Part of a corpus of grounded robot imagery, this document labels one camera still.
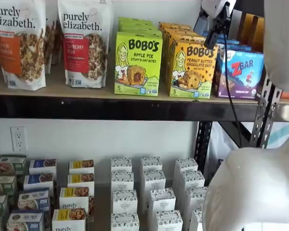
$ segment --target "granola bag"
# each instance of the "granola bag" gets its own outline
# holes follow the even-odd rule
[[[110,0],[58,0],[66,84],[105,86],[113,9]]]
[[[58,2],[57,0],[46,0],[46,31],[44,37],[44,61],[45,73],[50,73],[53,58],[53,48],[57,27]]]
[[[46,86],[45,0],[0,0],[0,64],[9,88]]]

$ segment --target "electrical outlet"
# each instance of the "electrical outlet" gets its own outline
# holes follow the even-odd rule
[[[11,135],[13,142],[13,151],[16,153],[24,153],[27,151],[26,144],[26,128],[11,127]]]

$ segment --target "green box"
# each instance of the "green box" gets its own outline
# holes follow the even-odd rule
[[[160,35],[117,33],[115,94],[158,95],[162,43]]]

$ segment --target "black cable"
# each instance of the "black cable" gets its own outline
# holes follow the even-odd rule
[[[230,94],[230,89],[229,89],[229,83],[228,83],[228,68],[227,68],[227,62],[228,62],[228,52],[227,52],[227,39],[226,39],[226,32],[224,32],[223,34],[223,39],[225,41],[225,77],[226,77],[226,88],[227,88],[227,93],[228,93],[228,98],[229,98],[229,102],[233,111],[233,115],[235,116],[235,120],[236,120],[236,126],[237,126],[237,130],[239,133],[239,142],[240,142],[240,147],[242,148],[242,137],[241,137],[241,128],[240,128],[240,123],[239,120],[237,119],[237,115],[236,115],[236,110],[235,110],[235,106],[233,105],[232,102],[232,98],[231,98],[231,94]]]

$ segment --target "red label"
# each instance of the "red label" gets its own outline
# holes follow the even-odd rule
[[[89,39],[81,34],[65,34],[63,42],[66,70],[88,73]]]

